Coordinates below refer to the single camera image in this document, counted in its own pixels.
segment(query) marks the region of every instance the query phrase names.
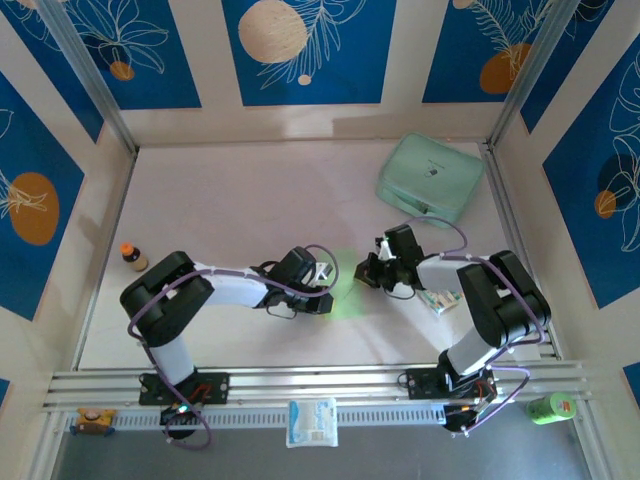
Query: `green can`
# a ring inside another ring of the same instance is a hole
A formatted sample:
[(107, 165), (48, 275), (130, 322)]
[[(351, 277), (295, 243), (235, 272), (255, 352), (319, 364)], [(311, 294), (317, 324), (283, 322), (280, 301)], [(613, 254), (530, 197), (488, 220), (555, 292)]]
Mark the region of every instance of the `green can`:
[(529, 402), (527, 414), (537, 425), (570, 420), (576, 415), (576, 402), (571, 395), (556, 392)]

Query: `white packet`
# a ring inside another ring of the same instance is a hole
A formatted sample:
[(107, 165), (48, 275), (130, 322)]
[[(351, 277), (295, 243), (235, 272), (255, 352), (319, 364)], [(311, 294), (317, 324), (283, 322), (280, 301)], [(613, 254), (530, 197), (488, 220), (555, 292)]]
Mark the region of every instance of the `white packet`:
[(335, 398), (289, 402), (287, 448), (337, 446), (338, 415)]

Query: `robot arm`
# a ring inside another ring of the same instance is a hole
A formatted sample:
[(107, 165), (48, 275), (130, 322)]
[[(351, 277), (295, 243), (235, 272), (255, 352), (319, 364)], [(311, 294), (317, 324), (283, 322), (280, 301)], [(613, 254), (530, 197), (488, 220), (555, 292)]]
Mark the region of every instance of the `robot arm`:
[(502, 274), (524, 299), (541, 325), (551, 312), (544, 296), (518, 258), (503, 251), (475, 263), (466, 257), (425, 256), (411, 227), (400, 225), (376, 239), (377, 252), (369, 253), (355, 278), (372, 288), (393, 290), (398, 283), (415, 290), (463, 292), (474, 328), (438, 360), (439, 389), (451, 393), (465, 388), (483, 374), (500, 349), (535, 329), (529, 313), (496, 275)]
[(127, 287), (120, 303), (133, 319), (167, 285), (195, 273), (153, 304), (135, 325), (167, 380), (181, 385), (197, 374), (182, 331), (200, 308), (225, 304), (268, 309), (285, 303), (296, 313), (329, 313), (333, 298), (316, 283), (326, 279), (331, 270), (331, 265), (316, 262), (302, 247), (289, 251), (280, 262), (243, 270), (205, 266), (184, 252), (174, 252)]

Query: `white table surface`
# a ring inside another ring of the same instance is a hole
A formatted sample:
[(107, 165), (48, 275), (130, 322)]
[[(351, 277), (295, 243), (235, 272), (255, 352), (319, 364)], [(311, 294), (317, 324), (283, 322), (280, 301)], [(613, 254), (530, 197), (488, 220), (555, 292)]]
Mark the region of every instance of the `white table surface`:
[[(342, 260), (330, 316), (293, 320), (237, 306), (204, 307), (185, 330), (199, 366), (299, 366), (434, 362), (471, 328), (464, 304), (438, 318), (419, 298), (391, 299), (354, 282), (374, 238), (408, 216), (375, 195), (396, 141), (316, 141), (143, 148), (135, 167), (82, 353), (81, 369), (150, 364), (126, 333), (119, 296), (138, 274), (119, 245), (139, 246), (153, 264), (174, 250), (218, 267), (280, 260), (321, 243)], [(476, 144), (455, 144), (479, 156)], [(459, 221), (469, 251), (507, 248), (489, 184), (482, 180)], [(416, 224), (425, 253), (459, 244), (451, 229)], [(517, 349), (538, 359), (535, 347)]]

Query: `brown bottle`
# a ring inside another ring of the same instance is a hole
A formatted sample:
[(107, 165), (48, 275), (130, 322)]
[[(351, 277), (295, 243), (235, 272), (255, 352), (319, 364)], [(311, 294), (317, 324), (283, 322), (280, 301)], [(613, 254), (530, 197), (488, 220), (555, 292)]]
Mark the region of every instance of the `brown bottle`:
[(149, 266), (147, 257), (142, 255), (140, 250), (131, 243), (123, 243), (120, 245), (120, 253), (122, 253), (122, 259), (136, 272), (141, 272)]

